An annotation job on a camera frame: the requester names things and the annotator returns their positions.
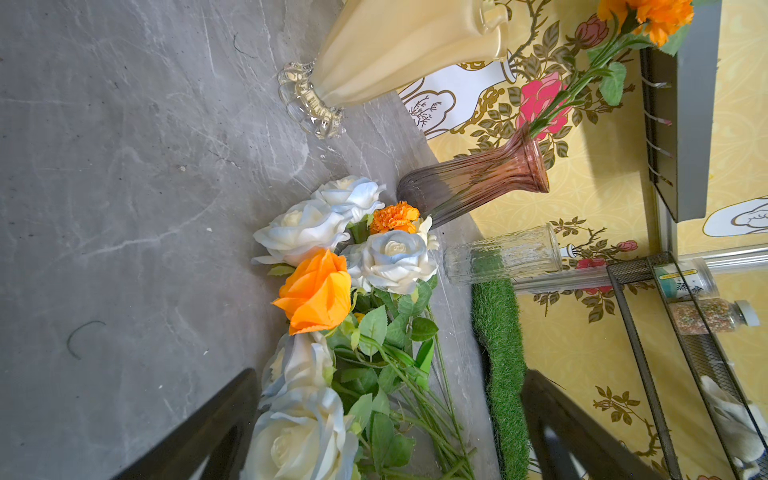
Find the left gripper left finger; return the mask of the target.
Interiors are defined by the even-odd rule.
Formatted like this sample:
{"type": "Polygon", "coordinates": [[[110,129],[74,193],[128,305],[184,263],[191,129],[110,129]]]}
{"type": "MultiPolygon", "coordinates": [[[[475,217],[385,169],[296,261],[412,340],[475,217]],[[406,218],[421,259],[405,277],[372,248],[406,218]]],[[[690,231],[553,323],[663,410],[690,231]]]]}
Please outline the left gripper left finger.
{"type": "Polygon", "coordinates": [[[118,479],[237,479],[259,410],[257,372],[247,368],[118,479]]]}

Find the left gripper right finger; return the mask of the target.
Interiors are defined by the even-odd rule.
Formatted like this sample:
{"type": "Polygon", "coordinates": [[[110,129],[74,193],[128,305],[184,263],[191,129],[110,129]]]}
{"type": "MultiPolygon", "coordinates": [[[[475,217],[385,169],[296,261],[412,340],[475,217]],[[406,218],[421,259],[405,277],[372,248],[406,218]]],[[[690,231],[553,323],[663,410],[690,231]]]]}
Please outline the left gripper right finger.
{"type": "Polygon", "coordinates": [[[577,465],[593,479],[660,477],[539,371],[526,371],[520,397],[544,479],[578,479],[577,465]]]}

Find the orange rose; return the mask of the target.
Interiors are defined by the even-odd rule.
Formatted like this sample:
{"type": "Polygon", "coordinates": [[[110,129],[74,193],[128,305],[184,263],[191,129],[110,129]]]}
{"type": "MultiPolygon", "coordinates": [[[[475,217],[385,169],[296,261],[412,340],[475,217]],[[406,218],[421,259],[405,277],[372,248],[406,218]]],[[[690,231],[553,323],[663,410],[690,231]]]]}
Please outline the orange rose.
{"type": "Polygon", "coordinates": [[[351,312],[351,289],[346,258],[319,250],[296,267],[272,304],[285,313],[291,336],[327,331],[351,312]]]}

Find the orange marigold flower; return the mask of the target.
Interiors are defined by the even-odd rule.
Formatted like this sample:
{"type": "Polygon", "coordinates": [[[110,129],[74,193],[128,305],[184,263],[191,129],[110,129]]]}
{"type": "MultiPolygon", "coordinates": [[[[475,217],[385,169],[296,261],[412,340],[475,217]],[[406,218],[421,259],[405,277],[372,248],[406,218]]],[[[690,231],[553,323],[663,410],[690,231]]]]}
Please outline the orange marigold flower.
{"type": "Polygon", "coordinates": [[[597,17],[609,27],[609,38],[587,51],[587,68],[576,71],[565,89],[528,123],[535,138],[550,127],[567,109],[577,106],[580,94],[594,81],[603,100],[617,106],[624,92],[626,66],[618,57],[628,50],[651,48],[670,56],[676,54],[685,41],[694,19],[692,1],[636,0],[602,1],[597,17]]]}

